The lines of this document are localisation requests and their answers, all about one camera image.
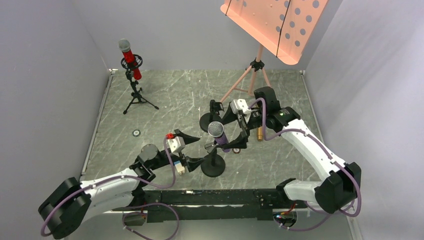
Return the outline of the gold microphone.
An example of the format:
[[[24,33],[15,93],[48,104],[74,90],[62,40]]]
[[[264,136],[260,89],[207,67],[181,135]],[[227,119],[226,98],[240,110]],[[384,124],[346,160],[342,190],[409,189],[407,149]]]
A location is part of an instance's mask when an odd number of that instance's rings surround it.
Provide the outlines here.
[[[258,127],[256,131],[256,139],[261,142],[264,140],[264,130],[262,127]]]

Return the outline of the black round-base clip mic stand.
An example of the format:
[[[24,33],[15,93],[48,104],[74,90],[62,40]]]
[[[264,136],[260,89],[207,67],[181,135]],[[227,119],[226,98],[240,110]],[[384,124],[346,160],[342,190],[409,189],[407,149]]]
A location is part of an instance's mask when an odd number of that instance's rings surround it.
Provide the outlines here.
[[[199,119],[200,129],[206,133],[211,122],[221,122],[220,111],[224,111],[223,104],[212,99],[209,102],[209,112],[203,114]]]

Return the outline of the purple glitter microphone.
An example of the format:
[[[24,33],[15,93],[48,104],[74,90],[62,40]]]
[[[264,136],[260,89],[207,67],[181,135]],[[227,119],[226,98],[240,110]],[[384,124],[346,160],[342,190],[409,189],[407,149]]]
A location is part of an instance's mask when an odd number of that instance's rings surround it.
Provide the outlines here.
[[[207,132],[214,138],[217,146],[223,146],[229,143],[225,134],[224,125],[219,121],[212,121],[209,123]]]

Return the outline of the black round-base fork mic stand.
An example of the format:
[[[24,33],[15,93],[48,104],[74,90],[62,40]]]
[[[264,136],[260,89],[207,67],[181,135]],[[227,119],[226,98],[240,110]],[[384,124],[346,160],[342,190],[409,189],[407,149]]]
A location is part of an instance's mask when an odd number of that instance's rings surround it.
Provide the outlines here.
[[[207,155],[203,158],[200,164],[201,171],[204,175],[210,178],[216,178],[223,174],[226,168],[225,160],[218,155],[220,148],[216,142],[208,143],[204,146]]]

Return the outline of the black tripod shock mount stand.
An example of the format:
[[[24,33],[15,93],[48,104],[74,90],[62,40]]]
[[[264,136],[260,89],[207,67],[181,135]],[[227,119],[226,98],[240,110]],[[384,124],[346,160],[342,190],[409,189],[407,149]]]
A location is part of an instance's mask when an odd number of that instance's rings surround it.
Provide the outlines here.
[[[138,80],[140,80],[141,77],[136,79],[136,70],[138,70],[139,67],[143,64],[143,59],[138,54],[134,54],[133,56],[134,60],[132,60],[130,63],[127,62],[125,57],[123,57],[120,62],[121,66],[125,69],[125,76],[127,80],[129,80],[132,89],[132,100],[130,101],[126,109],[123,111],[123,114],[126,115],[130,106],[136,104],[150,104],[156,110],[159,110],[160,108],[158,106],[154,105],[142,96],[143,89],[141,87],[137,88],[137,85],[139,84]]]

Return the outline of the red glitter microphone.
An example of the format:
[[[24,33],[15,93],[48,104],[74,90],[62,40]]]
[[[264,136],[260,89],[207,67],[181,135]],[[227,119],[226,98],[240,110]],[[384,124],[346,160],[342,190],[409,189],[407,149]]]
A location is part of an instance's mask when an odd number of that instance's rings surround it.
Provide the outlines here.
[[[130,42],[125,38],[121,38],[118,41],[118,47],[123,54],[124,61],[127,64],[127,69],[129,69],[133,73],[133,77],[135,80],[140,80],[142,78],[142,75],[139,70],[136,57],[131,51]]]

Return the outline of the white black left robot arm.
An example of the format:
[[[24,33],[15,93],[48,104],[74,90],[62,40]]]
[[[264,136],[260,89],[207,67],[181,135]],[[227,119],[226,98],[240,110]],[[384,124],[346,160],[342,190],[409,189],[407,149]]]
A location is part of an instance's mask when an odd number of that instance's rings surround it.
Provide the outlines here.
[[[163,150],[146,144],[133,164],[118,173],[84,181],[67,178],[38,207],[43,219],[41,236],[60,240],[94,216],[129,208],[142,198],[143,187],[147,185],[171,188],[177,174],[185,169],[193,171],[202,162],[201,158],[190,158],[182,153],[186,145],[199,140],[200,137],[176,129],[164,137]]]

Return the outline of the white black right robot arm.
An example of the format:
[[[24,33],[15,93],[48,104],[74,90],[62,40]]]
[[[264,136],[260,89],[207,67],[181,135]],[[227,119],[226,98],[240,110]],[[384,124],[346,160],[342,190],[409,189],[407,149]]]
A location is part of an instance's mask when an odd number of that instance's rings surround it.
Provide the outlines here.
[[[282,137],[288,141],[313,167],[319,181],[302,181],[295,178],[285,180],[277,186],[283,197],[291,201],[316,203],[327,214],[357,202],[351,217],[359,215],[362,209],[361,176],[362,170],[355,163],[347,163],[333,153],[319,140],[306,125],[301,116],[291,107],[282,107],[272,87],[260,87],[254,91],[255,100],[247,103],[236,99],[229,103],[228,109],[219,121],[219,127],[237,122],[239,136],[223,141],[223,134],[217,136],[216,143],[224,149],[245,149],[250,131],[258,127],[271,129],[274,135],[263,133],[263,140],[270,141]]]

